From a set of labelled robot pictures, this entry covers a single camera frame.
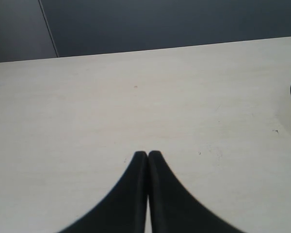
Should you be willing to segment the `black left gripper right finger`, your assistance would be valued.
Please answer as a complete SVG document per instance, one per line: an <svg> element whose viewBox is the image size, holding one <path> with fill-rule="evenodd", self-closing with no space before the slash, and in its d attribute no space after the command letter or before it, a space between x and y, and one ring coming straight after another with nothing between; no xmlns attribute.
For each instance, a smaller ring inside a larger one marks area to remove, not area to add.
<svg viewBox="0 0 291 233"><path fill-rule="evenodd" d="M240 233L199 201L180 183L160 151L148 155L149 206L154 233Z"/></svg>

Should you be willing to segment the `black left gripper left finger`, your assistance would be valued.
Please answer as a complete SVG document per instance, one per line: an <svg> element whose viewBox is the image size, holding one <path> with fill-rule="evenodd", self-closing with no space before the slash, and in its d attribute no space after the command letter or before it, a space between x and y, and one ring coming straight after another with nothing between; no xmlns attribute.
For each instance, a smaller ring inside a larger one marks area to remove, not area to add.
<svg viewBox="0 0 291 233"><path fill-rule="evenodd" d="M143 233L147 208L148 157L134 153L112 190L63 233Z"/></svg>

